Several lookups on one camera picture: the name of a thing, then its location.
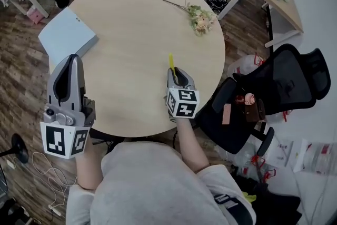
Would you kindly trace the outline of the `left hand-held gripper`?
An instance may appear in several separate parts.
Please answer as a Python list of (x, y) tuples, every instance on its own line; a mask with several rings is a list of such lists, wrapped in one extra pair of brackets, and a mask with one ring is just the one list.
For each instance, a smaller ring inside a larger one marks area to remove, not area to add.
[(84, 152), (95, 121), (95, 101), (84, 100), (81, 58), (71, 54), (54, 68), (48, 82), (49, 102), (40, 122), (44, 152), (71, 159)]

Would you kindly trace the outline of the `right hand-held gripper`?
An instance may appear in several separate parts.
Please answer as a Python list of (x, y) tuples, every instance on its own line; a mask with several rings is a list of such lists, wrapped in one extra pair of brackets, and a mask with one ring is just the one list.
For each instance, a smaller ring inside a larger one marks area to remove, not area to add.
[(169, 68), (167, 71), (166, 106), (173, 118), (193, 119), (197, 113), (200, 94), (195, 89), (194, 80), (183, 69)]

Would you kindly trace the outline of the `yellow stick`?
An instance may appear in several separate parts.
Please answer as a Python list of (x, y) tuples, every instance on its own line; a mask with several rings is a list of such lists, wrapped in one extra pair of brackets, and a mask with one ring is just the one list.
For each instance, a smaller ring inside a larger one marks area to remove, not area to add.
[(169, 65), (170, 65), (170, 70), (173, 74), (173, 78), (176, 77), (176, 73), (175, 73), (175, 66), (174, 66), (174, 61), (173, 61), (173, 54), (169, 53)]

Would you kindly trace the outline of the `person's left forearm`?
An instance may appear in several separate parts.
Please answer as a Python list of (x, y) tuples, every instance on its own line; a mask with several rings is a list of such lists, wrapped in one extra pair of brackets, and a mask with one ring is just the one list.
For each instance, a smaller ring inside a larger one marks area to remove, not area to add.
[(75, 157), (77, 183), (86, 190), (96, 190), (103, 180), (101, 160), (88, 136), (84, 152)]

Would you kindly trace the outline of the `person's right forearm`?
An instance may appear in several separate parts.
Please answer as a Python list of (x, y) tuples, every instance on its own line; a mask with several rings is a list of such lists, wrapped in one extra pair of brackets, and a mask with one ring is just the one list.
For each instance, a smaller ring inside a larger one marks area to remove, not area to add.
[(209, 160), (197, 141), (189, 119), (177, 118), (180, 152), (185, 164), (195, 173), (210, 166)]

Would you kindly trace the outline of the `light blue flat box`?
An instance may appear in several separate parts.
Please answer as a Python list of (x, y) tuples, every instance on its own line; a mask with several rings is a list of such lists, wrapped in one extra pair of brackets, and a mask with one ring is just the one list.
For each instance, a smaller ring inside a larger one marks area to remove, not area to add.
[(38, 39), (54, 65), (71, 54), (84, 56), (98, 42), (97, 35), (68, 7), (42, 29)]

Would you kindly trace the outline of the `pink phone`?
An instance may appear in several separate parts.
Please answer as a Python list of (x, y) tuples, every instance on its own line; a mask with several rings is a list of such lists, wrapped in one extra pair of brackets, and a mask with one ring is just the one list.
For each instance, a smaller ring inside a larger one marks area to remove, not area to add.
[(231, 117), (231, 104), (226, 103), (223, 107), (223, 117), (222, 117), (222, 124), (228, 125), (230, 123), (230, 117)]

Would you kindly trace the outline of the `round wooden table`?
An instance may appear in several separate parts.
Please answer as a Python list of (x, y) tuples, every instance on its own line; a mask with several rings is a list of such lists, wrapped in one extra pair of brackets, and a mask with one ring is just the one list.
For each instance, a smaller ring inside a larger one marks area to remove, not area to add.
[(70, 9), (98, 37), (83, 56), (87, 96), (96, 103), (94, 129), (121, 137), (174, 128), (164, 97), (169, 60), (186, 71), (204, 106), (218, 86), (225, 41), (215, 21), (197, 36), (185, 4), (204, 0), (74, 0)]

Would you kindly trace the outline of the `artificial flower bouquet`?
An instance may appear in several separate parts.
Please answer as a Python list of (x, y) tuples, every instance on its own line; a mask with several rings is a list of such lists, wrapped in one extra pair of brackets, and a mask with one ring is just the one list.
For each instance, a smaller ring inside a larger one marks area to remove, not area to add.
[(204, 10), (201, 8), (201, 6), (191, 5), (190, 3), (186, 3), (183, 6), (168, 0), (162, 1), (174, 5), (187, 12), (190, 26), (197, 36), (203, 36), (204, 34), (207, 34), (212, 29), (214, 22), (217, 21), (217, 15), (215, 13)]

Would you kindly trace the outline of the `large clear water bottle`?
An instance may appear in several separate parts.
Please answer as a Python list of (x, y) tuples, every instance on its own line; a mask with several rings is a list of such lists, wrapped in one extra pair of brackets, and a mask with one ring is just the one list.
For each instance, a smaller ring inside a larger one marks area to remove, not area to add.
[(267, 183), (276, 176), (276, 168), (268, 165), (262, 156), (246, 156), (244, 164), (234, 166), (234, 175), (252, 179), (259, 183)]
[(294, 141), (289, 162), (293, 172), (337, 176), (337, 142)]
[(233, 78), (234, 73), (247, 75), (256, 70), (264, 62), (265, 60), (259, 57), (258, 55), (243, 56), (229, 65), (227, 69), (227, 77)]

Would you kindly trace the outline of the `pink bottle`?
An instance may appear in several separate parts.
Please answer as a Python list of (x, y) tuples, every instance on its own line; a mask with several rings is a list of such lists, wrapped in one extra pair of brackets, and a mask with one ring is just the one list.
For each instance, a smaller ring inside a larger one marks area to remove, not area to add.
[(253, 105), (256, 101), (254, 94), (246, 93), (242, 95), (237, 95), (234, 99), (235, 103), (238, 105)]

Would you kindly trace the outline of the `black round stand base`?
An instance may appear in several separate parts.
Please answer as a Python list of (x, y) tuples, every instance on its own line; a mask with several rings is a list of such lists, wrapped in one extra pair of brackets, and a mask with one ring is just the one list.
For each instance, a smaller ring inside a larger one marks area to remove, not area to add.
[(29, 160), (28, 150), (22, 137), (14, 133), (11, 138), (12, 147), (9, 150), (0, 152), (0, 158), (6, 155), (14, 154), (20, 162), (27, 164)]

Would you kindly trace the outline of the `pink bag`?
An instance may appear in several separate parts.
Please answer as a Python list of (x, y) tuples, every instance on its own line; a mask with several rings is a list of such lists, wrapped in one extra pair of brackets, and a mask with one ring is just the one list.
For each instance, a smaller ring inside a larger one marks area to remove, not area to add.
[(38, 24), (42, 19), (44, 19), (44, 15), (34, 6), (32, 5), (27, 13), (26, 16), (34, 23)]

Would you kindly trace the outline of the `brown bag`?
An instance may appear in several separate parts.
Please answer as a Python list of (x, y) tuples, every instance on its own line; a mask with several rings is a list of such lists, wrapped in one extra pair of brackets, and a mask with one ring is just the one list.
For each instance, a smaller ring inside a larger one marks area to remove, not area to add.
[(259, 122), (265, 120), (265, 107), (261, 99), (252, 105), (245, 105), (245, 118), (247, 122)]

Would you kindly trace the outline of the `black mesh office chair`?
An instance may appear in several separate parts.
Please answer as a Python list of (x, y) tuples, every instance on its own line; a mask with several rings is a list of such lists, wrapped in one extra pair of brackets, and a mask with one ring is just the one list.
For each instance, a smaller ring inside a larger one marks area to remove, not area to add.
[[(215, 90), (211, 99), (199, 111), (195, 123), (223, 150), (237, 154), (250, 136), (261, 141), (257, 151), (263, 156), (274, 137), (274, 129), (267, 132), (255, 129), (258, 122), (247, 122), (245, 105), (238, 105), (237, 95), (254, 94), (265, 107), (265, 116), (286, 111), (308, 109), (323, 99), (331, 87), (327, 63), (320, 49), (300, 54), (291, 44), (281, 45), (253, 72), (233, 74)], [(222, 124), (224, 104), (231, 104), (228, 125)]]

